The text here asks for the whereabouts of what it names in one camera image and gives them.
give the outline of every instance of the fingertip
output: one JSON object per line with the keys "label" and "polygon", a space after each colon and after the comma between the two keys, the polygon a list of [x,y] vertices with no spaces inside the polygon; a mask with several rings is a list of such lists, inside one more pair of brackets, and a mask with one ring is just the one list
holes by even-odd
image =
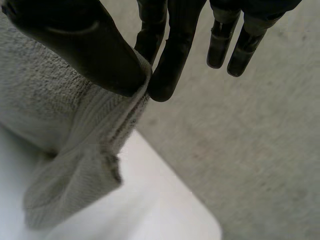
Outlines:
{"label": "fingertip", "polygon": [[155,75],[155,77],[152,77],[147,88],[147,92],[152,100],[163,103],[168,101],[172,97],[175,91],[175,87],[164,84],[161,85],[161,82],[159,80],[160,78],[158,78],[157,75]]}

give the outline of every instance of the gray carpet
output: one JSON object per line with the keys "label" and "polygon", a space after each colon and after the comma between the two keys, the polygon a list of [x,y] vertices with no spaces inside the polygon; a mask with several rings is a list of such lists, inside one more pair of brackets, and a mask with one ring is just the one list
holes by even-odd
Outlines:
{"label": "gray carpet", "polygon": [[[104,3],[133,45],[135,0]],[[206,4],[174,96],[152,102],[139,123],[217,217],[224,240],[320,239],[319,9],[305,0],[287,13],[233,78],[231,51],[221,69],[206,65],[214,20]]]}

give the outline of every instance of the towel fold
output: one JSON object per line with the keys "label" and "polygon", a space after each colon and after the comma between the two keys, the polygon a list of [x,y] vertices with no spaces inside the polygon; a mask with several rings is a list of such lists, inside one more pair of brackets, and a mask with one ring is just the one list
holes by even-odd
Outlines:
{"label": "towel fold", "polygon": [[0,14],[0,123],[42,150],[23,201],[29,228],[54,227],[120,186],[117,154],[149,99],[152,69],[136,55],[145,84],[132,97],[120,96]]}

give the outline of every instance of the terry cloth towel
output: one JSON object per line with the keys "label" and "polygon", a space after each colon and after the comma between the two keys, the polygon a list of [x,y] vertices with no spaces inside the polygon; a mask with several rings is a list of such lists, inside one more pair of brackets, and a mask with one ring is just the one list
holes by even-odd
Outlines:
{"label": "terry cloth towel", "polygon": [[29,228],[54,227],[120,186],[117,154],[149,99],[151,66],[136,55],[145,84],[120,96],[0,14],[0,122],[43,150],[23,200]]}

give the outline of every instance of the white table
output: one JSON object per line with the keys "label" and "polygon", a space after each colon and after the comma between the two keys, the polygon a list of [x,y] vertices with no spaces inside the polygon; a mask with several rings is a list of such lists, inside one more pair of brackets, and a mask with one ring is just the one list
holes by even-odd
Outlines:
{"label": "white table", "polygon": [[0,126],[1,240],[221,240],[216,219],[142,136],[122,149],[123,186],[54,229],[25,229],[21,201],[38,150]]}

